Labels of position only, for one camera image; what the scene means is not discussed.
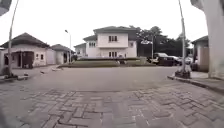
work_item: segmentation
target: two-story house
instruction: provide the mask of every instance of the two-story house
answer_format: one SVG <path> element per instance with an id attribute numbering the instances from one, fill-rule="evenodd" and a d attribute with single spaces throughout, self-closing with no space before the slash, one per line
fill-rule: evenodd
<path id="1" fill-rule="evenodd" d="M 137 30 L 127 27 L 105 27 L 93 30 L 95 35 L 84 38 L 86 56 L 137 57 Z"/>

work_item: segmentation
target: overcast sky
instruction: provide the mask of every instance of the overcast sky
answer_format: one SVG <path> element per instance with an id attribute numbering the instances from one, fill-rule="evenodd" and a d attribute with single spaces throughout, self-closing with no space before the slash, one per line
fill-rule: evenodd
<path id="1" fill-rule="evenodd" d="M 0 17 L 0 44 L 8 40 L 16 0 L 8 13 Z M 205 15 L 190 0 L 181 0 L 190 40 L 207 35 Z M 159 26 L 163 34 L 176 38 L 181 33 L 178 0 L 20 0 L 13 37 L 24 32 L 50 45 L 72 46 L 83 43 L 93 29 L 134 25 L 144 29 Z"/>

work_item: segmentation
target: vegetation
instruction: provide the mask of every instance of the vegetation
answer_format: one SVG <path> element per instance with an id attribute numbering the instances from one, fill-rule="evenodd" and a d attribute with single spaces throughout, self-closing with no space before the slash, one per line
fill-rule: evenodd
<path id="1" fill-rule="evenodd" d="M 153 52 L 163 52 L 170 56 L 182 56 L 182 38 L 181 35 L 177 39 L 168 38 L 162 34 L 162 30 L 158 26 L 152 27 L 150 30 L 141 29 L 139 27 L 130 26 L 138 30 L 137 51 L 138 56 L 150 57 Z M 189 46 L 189 40 L 186 39 L 186 47 Z"/>

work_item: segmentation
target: pole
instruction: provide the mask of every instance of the pole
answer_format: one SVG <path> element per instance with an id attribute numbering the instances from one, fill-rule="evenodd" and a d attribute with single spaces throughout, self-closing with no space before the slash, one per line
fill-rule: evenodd
<path id="1" fill-rule="evenodd" d="M 69 52 L 69 63 L 71 63 L 72 62 L 72 49 L 71 49 L 71 47 L 72 47 L 72 35 L 69 33 L 69 35 L 70 35 L 70 52 Z"/>
<path id="2" fill-rule="evenodd" d="M 154 46 L 153 46 L 153 41 L 154 41 L 154 38 L 153 38 L 153 36 L 152 36 L 152 59 L 153 59 L 153 54 L 154 54 Z"/>
<path id="3" fill-rule="evenodd" d="M 12 22 L 11 22 L 11 26 L 10 26 L 10 31 L 9 31 L 9 43 L 8 43 L 8 68 L 9 68 L 9 76 L 12 75 L 12 55 L 11 55 L 11 47 L 12 47 L 12 30 L 13 30 L 13 24 L 14 24 L 14 19 L 15 19 L 15 15 L 16 15 L 16 10 L 17 10 L 17 6 L 18 6 L 19 0 L 17 0 L 16 2 L 16 6 L 14 9 L 14 13 L 12 16 Z"/>
<path id="4" fill-rule="evenodd" d="M 186 33 L 185 33 L 185 24 L 184 24 L 184 16 L 182 12 L 182 7 L 181 7 L 181 2 L 179 1 L 179 6 L 180 6 L 180 13 L 181 13 L 181 24 L 182 24 L 182 72 L 185 72 L 186 68 L 186 63 L 185 63 L 185 58 L 186 58 L 186 46 L 185 46 L 185 38 L 186 38 Z"/>

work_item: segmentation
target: bungalow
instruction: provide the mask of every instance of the bungalow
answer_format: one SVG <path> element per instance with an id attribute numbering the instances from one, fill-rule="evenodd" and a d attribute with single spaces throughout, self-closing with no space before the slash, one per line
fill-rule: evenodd
<path id="1" fill-rule="evenodd" d="M 2 44 L 1 67 L 8 65 L 8 42 Z M 55 51 L 50 46 L 28 33 L 12 39 L 12 68 L 33 68 L 47 64 L 55 64 Z"/>
<path id="2" fill-rule="evenodd" d="M 53 49 L 56 52 L 56 64 L 64 64 L 69 62 L 69 55 L 70 51 L 72 55 L 74 54 L 74 51 L 69 49 L 68 47 L 62 46 L 61 44 L 56 44 L 51 46 L 51 49 Z"/>
<path id="3" fill-rule="evenodd" d="M 194 45 L 194 61 L 197 60 L 199 71 L 209 70 L 209 39 L 204 36 L 192 42 Z"/>

